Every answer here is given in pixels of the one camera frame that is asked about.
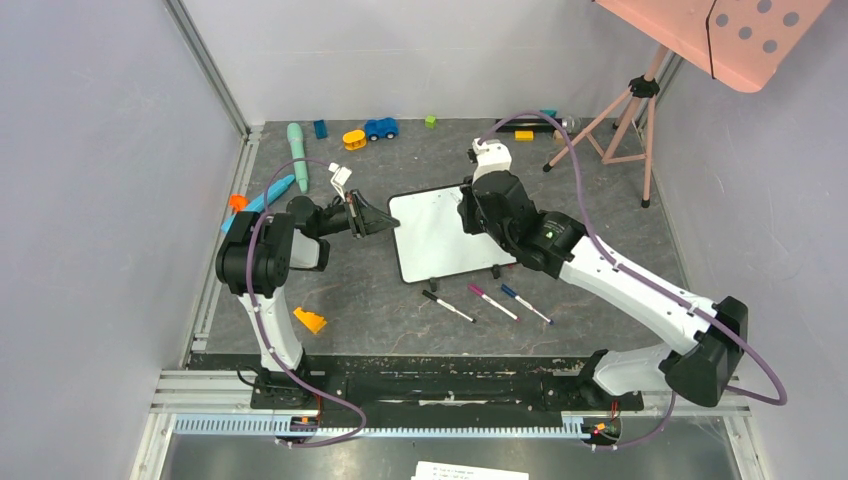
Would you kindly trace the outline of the white whiteboard black frame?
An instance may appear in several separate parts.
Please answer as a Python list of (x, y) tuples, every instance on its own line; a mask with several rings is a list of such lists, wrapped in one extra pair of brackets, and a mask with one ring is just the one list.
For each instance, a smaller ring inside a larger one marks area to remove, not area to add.
[(400, 222), (392, 230), (400, 279), (405, 284), (429, 282), (517, 260), (486, 234), (468, 234), (458, 207), (458, 184), (393, 195), (389, 214)]

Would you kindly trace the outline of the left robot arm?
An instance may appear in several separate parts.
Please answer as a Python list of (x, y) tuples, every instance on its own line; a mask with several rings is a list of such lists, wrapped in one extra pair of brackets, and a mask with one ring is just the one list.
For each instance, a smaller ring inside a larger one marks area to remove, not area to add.
[(331, 245), (326, 237), (349, 231), (356, 238), (397, 228), (401, 222), (370, 204), (354, 189), (322, 207), (307, 196), (286, 210), (261, 216), (234, 215), (215, 259), (218, 280), (245, 308), (260, 346), (260, 368), (252, 383), (260, 399), (302, 407), (316, 394), (306, 373), (305, 349), (292, 325), (284, 285), (292, 270), (325, 270)]

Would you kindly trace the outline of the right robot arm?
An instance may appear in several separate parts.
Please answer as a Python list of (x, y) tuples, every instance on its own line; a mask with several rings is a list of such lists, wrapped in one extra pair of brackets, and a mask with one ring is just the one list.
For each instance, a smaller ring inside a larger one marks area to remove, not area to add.
[(508, 171), (467, 177), (460, 192), (466, 233), (487, 234), (522, 266), (593, 293), (660, 338), (653, 347), (595, 352), (577, 382), (585, 405), (602, 408), (644, 390), (671, 390), (702, 407), (719, 403), (744, 355), (742, 301), (695, 295), (613, 255), (579, 221), (537, 209)]

